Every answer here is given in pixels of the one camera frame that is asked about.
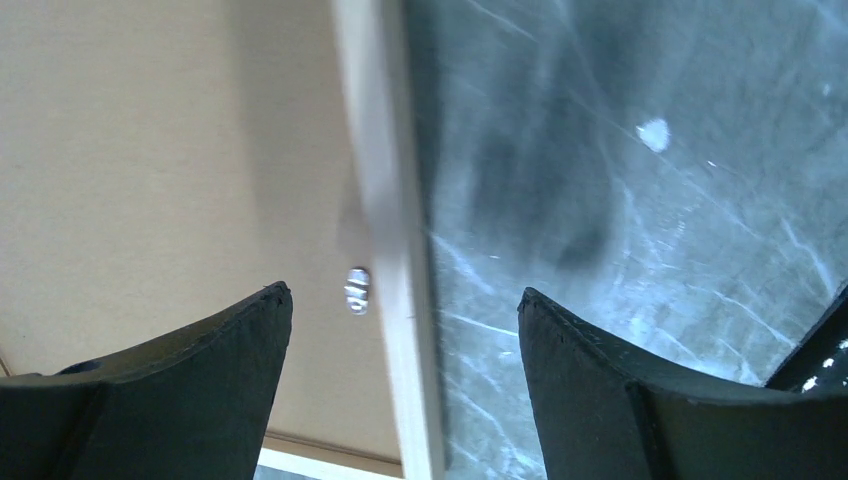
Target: white speck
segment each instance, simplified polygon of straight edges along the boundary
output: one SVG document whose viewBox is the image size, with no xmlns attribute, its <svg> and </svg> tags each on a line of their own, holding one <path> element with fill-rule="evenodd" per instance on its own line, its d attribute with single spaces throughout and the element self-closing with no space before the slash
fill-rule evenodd
<svg viewBox="0 0 848 480">
<path fill-rule="evenodd" d="M 801 391 L 806 392 L 807 390 L 815 387 L 816 386 L 816 380 L 818 380 L 818 379 L 819 379 L 819 377 L 815 377 L 815 376 L 808 378 L 807 381 L 804 382 L 804 386 L 801 387 Z"/>
<path fill-rule="evenodd" d="M 656 153 L 664 152 L 671 143 L 668 123 L 662 118 L 655 118 L 636 127 L 636 132 L 642 143 Z"/>
</svg>

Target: white marble vein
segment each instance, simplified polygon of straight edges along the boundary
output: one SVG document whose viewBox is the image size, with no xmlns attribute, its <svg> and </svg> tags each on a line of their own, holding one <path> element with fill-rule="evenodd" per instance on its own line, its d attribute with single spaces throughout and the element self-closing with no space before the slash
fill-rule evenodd
<svg viewBox="0 0 848 480">
<path fill-rule="evenodd" d="M 462 316 L 462 315 L 457 315 L 455 313 L 448 312 L 448 311 L 445 311 L 445 310 L 440 310 L 440 312 L 442 313 L 442 315 L 444 315 L 447 318 L 451 318 L 451 319 L 460 321 L 462 323 L 467 323 L 468 325 L 480 327 L 484 330 L 489 330 L 489 331 L 495 332 L 495 333 L 501 333 L 501 334 L 504 334 L 504 335 L 509 335 L 510 337 L 518 337 L 518 333 L 510 331 L 510 330 L 506 330 L 506 329 L 498 328 L 498 327 L 493 327 L 491 325 L 486 325 L 485 323 L 478 322 L 477 320 L 472 320 L 468 317 L 465 317 L 465 316 Z"/>
</svg>

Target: scratched dark surface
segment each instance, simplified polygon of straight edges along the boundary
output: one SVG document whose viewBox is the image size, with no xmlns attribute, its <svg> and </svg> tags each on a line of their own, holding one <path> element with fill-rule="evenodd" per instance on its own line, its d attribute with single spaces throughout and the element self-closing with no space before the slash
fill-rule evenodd
<svg viewBox="0 0 848 480">
<path fill-rule="evenodd" d="M 544 476 L 526 286 L 755 385 L 815 323 L 848 274 L 845 5 L 406 1 L 451 478 Z"/>
</svg>

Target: wooden strip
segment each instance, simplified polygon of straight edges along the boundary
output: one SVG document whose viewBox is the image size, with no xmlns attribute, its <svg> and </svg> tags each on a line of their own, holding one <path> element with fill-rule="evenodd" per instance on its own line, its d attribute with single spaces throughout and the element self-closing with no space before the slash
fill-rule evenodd
<svg viewBox="0 0 848 480">
<path fill-rule="evenodd" d="M 270 436 L 266 436 L 265 441 L 262 442 L 259 465 L 317 480 L 398 480 L 403 478 L 403 469 L 396 463 Z"/>
<path fill-rule="evenodd" d="M 444 445 L 401 2 L 334 0 L 336 40 L 404 473 L 444 478 Z"/>
<path fill-rule="evenodd" d="M 12 371 L 9 369 L 9 365 L 6 363 L 6 360 L 3 359 L 3 352 L 0 351 L 0 377 L 11 377 Z"/>
</svg>

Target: beige surface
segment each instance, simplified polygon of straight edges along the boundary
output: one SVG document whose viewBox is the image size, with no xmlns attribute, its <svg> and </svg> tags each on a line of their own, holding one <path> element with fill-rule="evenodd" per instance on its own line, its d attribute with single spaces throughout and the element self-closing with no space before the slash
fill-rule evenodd
<svg viewBox="0 0 848 480">
<path fill-rule="evenodd" d="M 326 3 L 12 2 L 0 38 L 10 369 L 52 373 L 284 279 L 270 428 L 398 459 L 379 321 L 341 297 L 367 242 L 338 247 L 355 188 Z"/>
</svg>

